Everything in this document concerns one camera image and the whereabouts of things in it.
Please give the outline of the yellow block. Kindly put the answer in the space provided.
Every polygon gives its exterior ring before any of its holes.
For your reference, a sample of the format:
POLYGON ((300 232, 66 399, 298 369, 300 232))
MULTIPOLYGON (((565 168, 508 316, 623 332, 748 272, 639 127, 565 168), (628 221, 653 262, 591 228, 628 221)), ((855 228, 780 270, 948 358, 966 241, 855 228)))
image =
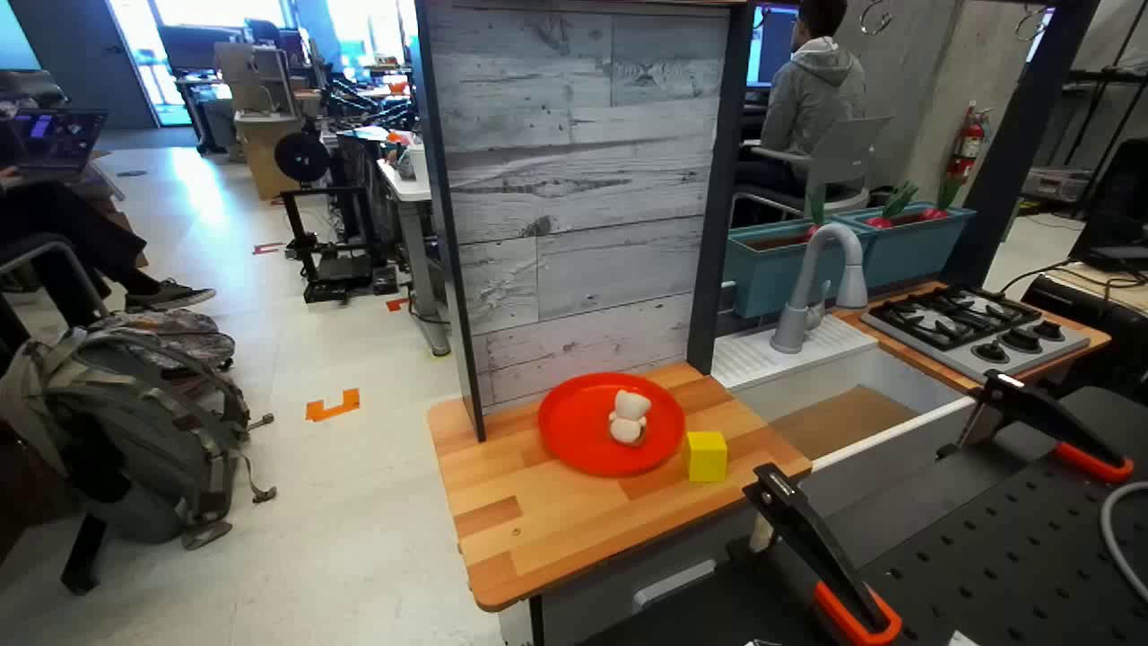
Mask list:
POLYGON ((727 475, 727 438, 721 432, 688 432, 685 467, 693 485, 721 483, 727 475))

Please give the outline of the red plate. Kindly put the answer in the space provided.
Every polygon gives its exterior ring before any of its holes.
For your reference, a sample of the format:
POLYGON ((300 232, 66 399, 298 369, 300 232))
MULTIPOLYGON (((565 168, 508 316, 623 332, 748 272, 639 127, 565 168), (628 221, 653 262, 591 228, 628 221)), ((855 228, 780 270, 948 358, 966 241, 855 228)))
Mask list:
POLYGON ((667 462, 685 438, 685 411, 679 399, 639 372, 580 372, 551 387, 540 405, 542 450, 572 469, 591 477, 630 477, 667 462), (616 395, 650 401, 645 427, 634 445, 610 435, 616 395))

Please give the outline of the white toy on plate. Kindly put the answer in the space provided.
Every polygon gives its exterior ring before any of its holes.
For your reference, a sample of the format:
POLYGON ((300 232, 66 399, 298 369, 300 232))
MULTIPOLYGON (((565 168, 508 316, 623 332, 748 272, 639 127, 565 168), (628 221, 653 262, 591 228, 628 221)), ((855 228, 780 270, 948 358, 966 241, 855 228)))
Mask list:
POLYGON ((650 399, 639 390, 616 390, 610 412, 610 438, 622 445, 639 445, 645 438, 650 399))

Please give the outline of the grey wood backdrop panel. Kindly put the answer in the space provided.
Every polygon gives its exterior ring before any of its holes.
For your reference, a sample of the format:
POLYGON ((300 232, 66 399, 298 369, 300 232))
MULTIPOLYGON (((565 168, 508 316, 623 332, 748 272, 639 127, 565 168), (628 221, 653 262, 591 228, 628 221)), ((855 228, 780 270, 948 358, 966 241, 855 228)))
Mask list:
POLYGON ((751 0, 415 0, 462 401, 693 356, 751 0))

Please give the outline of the teal planter box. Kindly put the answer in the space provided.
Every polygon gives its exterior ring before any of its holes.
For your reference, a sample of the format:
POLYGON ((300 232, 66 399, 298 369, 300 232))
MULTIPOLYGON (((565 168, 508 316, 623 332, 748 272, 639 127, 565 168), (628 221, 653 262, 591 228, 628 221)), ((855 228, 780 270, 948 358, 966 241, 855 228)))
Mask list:
MULTIPOLYGON (((736 228, 724 244, 724 280, 733 280, 733 314, 740 319, 780 319, 816 228, 761 222, 736 228)), ((844 256, 836 244, 823 256, 823 280, 836 280, 844 256)))
POLYGON ((872 292, 904 288, 937 277, 966 228, 974 209, 913 209, 899 217, 870 217, 865 277, 872 292))

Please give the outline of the wooden counter top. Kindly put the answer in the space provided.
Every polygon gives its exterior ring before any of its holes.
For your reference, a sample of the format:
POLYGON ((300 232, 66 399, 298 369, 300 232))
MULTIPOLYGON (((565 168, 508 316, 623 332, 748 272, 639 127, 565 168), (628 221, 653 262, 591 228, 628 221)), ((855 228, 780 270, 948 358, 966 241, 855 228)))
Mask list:
POLYGON ((493 412, 474 432, 462 399, 427 411, 456 553, 474 605, 487 613, 542 595, 658 538, 740 509, 755 469, 774 462, 805 477, 810 461, 764 416, 688 363, 650 369, 688 432, 727 438, 727 477, 693 485, 685 454, 634 477, 591 477, 557 462, 540 438, 540 405, 493 412))

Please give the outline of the grey toy faucet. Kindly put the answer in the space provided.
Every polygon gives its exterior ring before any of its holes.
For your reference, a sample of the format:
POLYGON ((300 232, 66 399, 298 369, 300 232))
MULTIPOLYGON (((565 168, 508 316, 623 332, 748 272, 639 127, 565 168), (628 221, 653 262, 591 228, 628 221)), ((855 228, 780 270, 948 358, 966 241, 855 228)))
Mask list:
POLYGON ((782 309, 782 319, 774 327, 773 349, 782 356, 795 356, 810 332, 827 316, 827 295, 836 295, 844 309, 865 309, 870 305, 870 280, 865 280, 865 244, 860 236, 844 222, 827 222, 810 232, 805 249, 805 262, 794 284, 794 295, 782 309), (838 277, 823 280, 823 256, 836 244, 844 256, 838 277))

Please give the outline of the toy radish plant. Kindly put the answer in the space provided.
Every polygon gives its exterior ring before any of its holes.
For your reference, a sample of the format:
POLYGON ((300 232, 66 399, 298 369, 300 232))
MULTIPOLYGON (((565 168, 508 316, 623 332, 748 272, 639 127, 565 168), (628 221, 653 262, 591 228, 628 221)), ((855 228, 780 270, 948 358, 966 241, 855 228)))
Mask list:
POLYGON ((827 185, 810 185, 805 193, 805 217, 810 228, 827 228, 827 185))
POLYGON ((943 221, 943 209, 937 205, 917 205, 915 186, 904 185, 890 193, 890 201, 870 221, 872 231, 897 231, 909 222, 937 222, 943 221))

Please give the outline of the white toy sink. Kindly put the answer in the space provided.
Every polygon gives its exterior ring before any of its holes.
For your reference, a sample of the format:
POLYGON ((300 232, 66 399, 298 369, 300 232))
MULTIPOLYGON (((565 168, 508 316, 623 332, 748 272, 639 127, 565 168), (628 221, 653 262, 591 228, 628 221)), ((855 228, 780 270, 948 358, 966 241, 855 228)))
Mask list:
POLYGON ((974 399, 829 316, 795 356, 773 332, 713 343, 712 378, 780 432, 816 469, 966 412, 974 399))

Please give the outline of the black orange clamp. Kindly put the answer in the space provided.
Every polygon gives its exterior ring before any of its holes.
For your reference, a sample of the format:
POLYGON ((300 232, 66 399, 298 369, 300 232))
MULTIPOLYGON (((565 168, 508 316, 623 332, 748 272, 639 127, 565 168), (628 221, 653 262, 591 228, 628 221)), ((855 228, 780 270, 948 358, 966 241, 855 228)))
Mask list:
POLYGON ((1099 438, 1076 412, 1059 399, 1025 380, 988 369, 975 387, 974 416, 966 419, 957 445, 974 450, 992 441, 1006 416, 1048 435, 1056 441, 1053 456, 1102 485, 1127 485, 1139 469, 1129 456, 1099 438))
POLYGON ((757 467, 743 496, 816 576, 810 609, 838 646, 897 646, 904 619, 859 576, 823 512, 774 462, 757 467))

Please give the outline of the seated person grey hoodie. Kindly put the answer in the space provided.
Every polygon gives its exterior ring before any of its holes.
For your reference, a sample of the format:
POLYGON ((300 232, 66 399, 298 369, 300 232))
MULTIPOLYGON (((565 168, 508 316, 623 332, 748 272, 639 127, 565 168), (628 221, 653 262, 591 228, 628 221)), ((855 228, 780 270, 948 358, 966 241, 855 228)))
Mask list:
POLYGON ((801 0, 794 54, 774 72, 761 145, 740 152, 736 185, 801 198, 806 173, 794 156, 806 156, 836 121, 855 121, 870 109, 865 65, 836 39, 846 0, 801 0))

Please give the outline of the toy gas stove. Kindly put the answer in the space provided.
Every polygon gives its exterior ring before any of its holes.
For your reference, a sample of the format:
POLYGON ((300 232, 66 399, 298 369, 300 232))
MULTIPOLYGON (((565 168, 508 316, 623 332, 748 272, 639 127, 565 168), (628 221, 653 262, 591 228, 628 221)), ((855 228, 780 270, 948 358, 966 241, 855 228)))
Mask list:
POLYGON ((1044 369, 1087 344, 1080 332, 1053 322, 1033 305, 963 288, 878 301, 865 322, 974 380, 1044 369))

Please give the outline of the red fire extinguisher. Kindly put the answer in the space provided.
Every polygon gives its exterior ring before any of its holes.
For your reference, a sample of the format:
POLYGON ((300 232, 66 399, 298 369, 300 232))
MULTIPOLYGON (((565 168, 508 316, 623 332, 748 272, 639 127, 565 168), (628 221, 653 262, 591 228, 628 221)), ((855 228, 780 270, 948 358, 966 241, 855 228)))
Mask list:
POLYGON ((948 158, 948 173, 943 173, 943 186, 939 186, 939 205, 951 209, 957 189, 968 185, 975 163, 978 163, 978 149, 988 142, 988 121, 992 114, 975 103, 966 109, 966 119, 957 127, 957 137, 951 145, 951 158, 948 158))

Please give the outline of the grey backpack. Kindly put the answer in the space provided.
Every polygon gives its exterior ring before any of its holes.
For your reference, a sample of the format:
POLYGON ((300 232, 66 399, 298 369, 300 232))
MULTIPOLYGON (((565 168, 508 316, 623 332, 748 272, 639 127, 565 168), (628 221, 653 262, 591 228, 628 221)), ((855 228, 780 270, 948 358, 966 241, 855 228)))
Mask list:
POLYGON ((238 343, 202 314, 108 316, 30 337, 5 369, 5 419, 134 542, 208 545, 230 530, 255 416, 230 378, 238 343))

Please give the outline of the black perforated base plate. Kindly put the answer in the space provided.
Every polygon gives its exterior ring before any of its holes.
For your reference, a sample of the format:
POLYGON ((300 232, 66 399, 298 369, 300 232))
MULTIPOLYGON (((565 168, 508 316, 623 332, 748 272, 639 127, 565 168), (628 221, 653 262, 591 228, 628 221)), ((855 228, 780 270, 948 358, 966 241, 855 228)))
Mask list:
MULTIPOLYGON (((897 646, 1148 646, 1148 411, 1080 387, 1059 399, 1139 462, 1102 485, 1018 419, 992 441, 838 512, 823 512, 859 576, 904 619, 897 646)), ((589 646, 838 646, 810 609, 816 576, 774 536, 589 646)))

